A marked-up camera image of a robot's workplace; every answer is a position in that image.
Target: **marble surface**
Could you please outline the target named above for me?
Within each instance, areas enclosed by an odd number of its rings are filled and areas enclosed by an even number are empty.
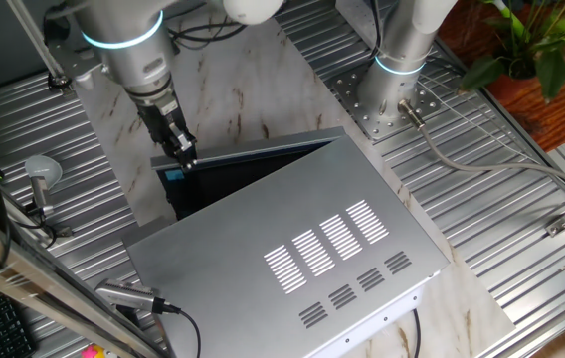
[[[195,13],[184,25],[174,27],[222,20],[222,16]],[[418,308],[420,357],[474,357],[514,329],[278,23],[270,20],[250,27],[199,52],[183,49],[173,75],[199,148],[333,126],[345,128],[451,262],[427,283]],[[79,89],[78,93],[139,224],[161,215],[173,218],[162,186],[149,168],[149,157],[161,155],[162,150],[151,142],[123,89],[96,76],[94,90]],[[415,337],[413,315],[406,314],[346,357],[411,357]]]

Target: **cable connector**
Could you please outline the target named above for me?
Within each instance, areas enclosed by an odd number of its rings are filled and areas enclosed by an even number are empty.
[[[422,119],[420,115],[415,112],[415,110],[411,107],[411,104],[407,100],[402,99],[400,100],[400,102],[398,102],[398,110],[400,111],[400,113],[409,116],[409,119],[411,120],[411,123],[413,124],[415,129],[420,130],[425,125],[424,119]]]

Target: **potted plant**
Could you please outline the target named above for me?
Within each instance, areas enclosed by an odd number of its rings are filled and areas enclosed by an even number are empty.
[[[476,60],[462,79],[460,91],[488,86],[499,100],[514,97],[535,77],[549,103],[565,83],[565,0],[548,4],[531,0],[523,24],[502,0],[481,0],[493,4],[501,17],[486,19],[499,39],[492,55]]]

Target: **silver metal box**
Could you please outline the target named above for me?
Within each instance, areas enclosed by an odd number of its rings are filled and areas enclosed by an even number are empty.
[[[128,252],[204,357],[333,357],[415,308],[448,260],[346,135]],[[163,315],[177,357],[190,323]]]

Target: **vent grille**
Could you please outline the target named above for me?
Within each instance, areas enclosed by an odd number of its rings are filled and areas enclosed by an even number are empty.
[[[284,293],[290,294],[306,283],[302,272],[284,245],[265,255],[265,261],[274,272]]]
[[[355,225],[358,226],[370,244],[376,243],[378,240],[389,235],[389,231],[386,230],[373,210],[369,208],[366,201],[362,200],[347,209],[346,212],[349,213]]]
[[[322,303],[320,302],[300,313],[300,319],[307,329],[315,325],[322,319],[326,318],[327,316],[328,315],[326,314],[326,311],[324,310],[324,307],[322,307]]]
[[[292,241],[316,277],[335,267],[333,260],[313,230],[309,230]]]
[[[339,215],[320,224],[320,228],[335,246],[343,260],[347,260],[362,250]]]
[[[329,299],[331,299],[331,303],[333,303],[335,309],[344,307],[355,298],[357,298],[357,296],[353,293],[353,289],[351,289],[348,284],[329,295]]]
[[[391,257],[391,259],[384,262],[386,267],[389,268],[391,274],[396,274],[405,267],[411,264],[411,260],[404,254],[404,252],[399,252],[397,255]]]
[[[382,283],[383,281],[384,277],[382,277],[382,274],[380,274],[380,271],[378,271],[377,268],[370,269],[358,278],[358,282],[365,292]]]

